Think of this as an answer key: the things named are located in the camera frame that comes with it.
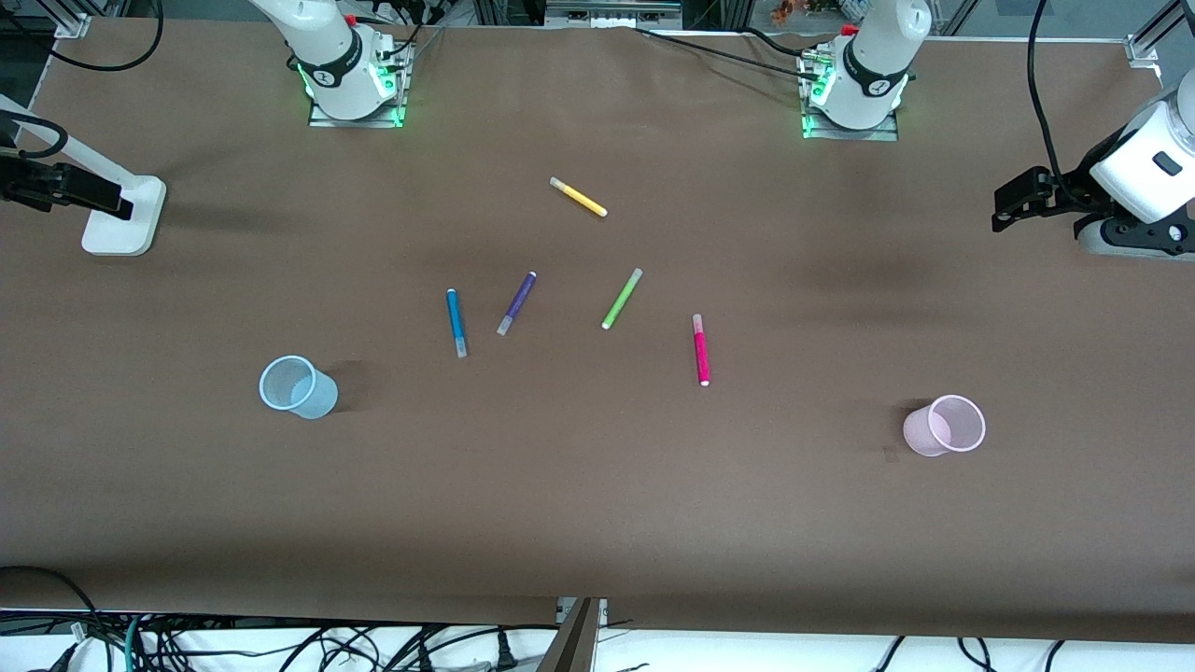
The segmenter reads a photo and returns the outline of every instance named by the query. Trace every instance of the metal frame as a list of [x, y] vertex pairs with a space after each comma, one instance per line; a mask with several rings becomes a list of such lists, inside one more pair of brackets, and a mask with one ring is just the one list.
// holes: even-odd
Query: metal frame
[[55, 39], [76, 39], [87, 35], [92, 17], [118, 17], [129, 0], [35, 0], [55, 26]]
[[1152, 68], [1158, 63], [1158, 43], [1185, 23], [1195, 36], [1195, 11], [1189, 0], [1171, 0], [1140, 29], [1124, 38], [1124, 54], [1134, 68]]

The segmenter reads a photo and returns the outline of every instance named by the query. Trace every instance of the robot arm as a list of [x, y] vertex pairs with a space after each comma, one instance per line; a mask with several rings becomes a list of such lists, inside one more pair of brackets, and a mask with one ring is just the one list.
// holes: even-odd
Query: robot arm
[[875, 128], [900, 105], [908, 66], [931, 24], [925, 0], [872, 0], [857, 35], [825, 45], [831, 67], [810, 103], [844, 128]]
[[1089, 252], [1195, 261], [1195, 69], [1096, 145], [1064, 176], [1035, 166], [995, 191], [992, 231], [1031, 216], [1085, 213], [1074, 236]]
[[360, 120], [394, 98], [394, 38], [341, 14], [336, 0], [249, 0], [282, 31], [312, 100]]

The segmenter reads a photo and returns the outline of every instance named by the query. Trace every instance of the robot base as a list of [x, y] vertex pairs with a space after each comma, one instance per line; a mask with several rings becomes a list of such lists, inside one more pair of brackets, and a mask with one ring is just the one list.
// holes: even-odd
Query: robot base
[[[393, 49], [394, 38], [381, 33], [381, 49]], [[313, 128], [403, 128], [406, 123], [406, 98], [411, 91], [411, 66], [415, 44], [407, 44], [390, 60], [382, 61], [382, 67], [393, 67], [396, 72], [380, 75], [382, 85], [393, 86], [397, 93], [382, 103], [373, 114], [358, 120], [339, 120], [329, 116], [314, 99], [307, 115], [307, 126]]]
[[121, 197], [133, 203], [133, 219], [124, 221], [92, 210], [82, 232], [84, 250], [99, 256], [135, 257], [149, 249], [166, 201], [166, 184], [148, 175], [136, 177], [136, 187], [121, 189]]
[[[828, 54], [819, 45], [816, 50], [807, 51], [807, 56], [797, 59], [797, 72], [811, 72], [821, 75], [826, 69]], [[899, 140], [896, 129], [896, 112], [888, 112], [884, 121], [875, 128], [854, 130], [842, 128], [832, 122], [821, 109], [811, 105], [809, 98], [813, 96], [815, 83], [802, 79], [798, 85], [801, 96], [801, 133], [804, 138], [825, 138], [827, 140], [871, 140], [880, 142], [895, 142]]]

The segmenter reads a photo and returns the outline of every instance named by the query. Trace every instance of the light blue cup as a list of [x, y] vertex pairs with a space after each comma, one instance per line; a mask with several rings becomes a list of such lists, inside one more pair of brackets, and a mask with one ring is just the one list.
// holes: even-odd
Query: light blue cup
[[270, 362], [262, 372], [257, 391], [271, 409], [289, 410], [307, 420], [327, 415], [341, 393], [335, 380], [299, 355]]

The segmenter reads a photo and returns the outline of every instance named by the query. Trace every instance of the white floor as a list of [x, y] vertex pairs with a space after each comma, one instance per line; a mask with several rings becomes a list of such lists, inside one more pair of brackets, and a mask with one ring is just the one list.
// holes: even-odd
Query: white floor
[[[430, 643], [470, 631], [453, 628]], [[293, 647], [310, 629], [223, 630], [188, 633], [178, 639], [188, 650], [266, 652]], [[415, 628], [387, 628], [372, 636], [385, 662], [416, 633]], [[537, 656], [547, 650], [552, 631], [525, 630], [509, 635], [514, 656], [534, 670]], [[644, 672], [870, 672], [880, 665], [890, 637], [826, 635], [752, 635], [734, 633], [679, 633], [662, 630], [602, 631], [594, 672], [626, 672], [646, 664]], [[48, 668], [74, 642], [72, 635], [0, 637], [0, 672], [29, 672]], [[970, 642], [974, 653], [979, 648]], [[987, 640], [992, 667], [1000, 672], [1041, 672], [1050, 642], [1034, 640]], [[206, 656], [192, 659], [197, 672], [277, 672], [286, 650], [261, 658]], [[494, 661], [497, 647], [486, 635], [433, 654], [437, 670], [464, 670], [482, 661]], [[290, 672], [312, 672], [320, 659], [318, 647], [300, 655]], [[114, 656], [116, 670], [123, 659]], [[338, 659], [335, 672], [368, 672], [363, 659]], [[80, 647], [71, 672], [104, 672], [103, 649], [97, 642]], [[888, 672], [915, 671], [975, 672], [952, 639], [909, 637], [894, 656]], [[1195, 670], [1195, 646], [1067, 642], [1054, 660], [1054, 672], [1190, 672]]]

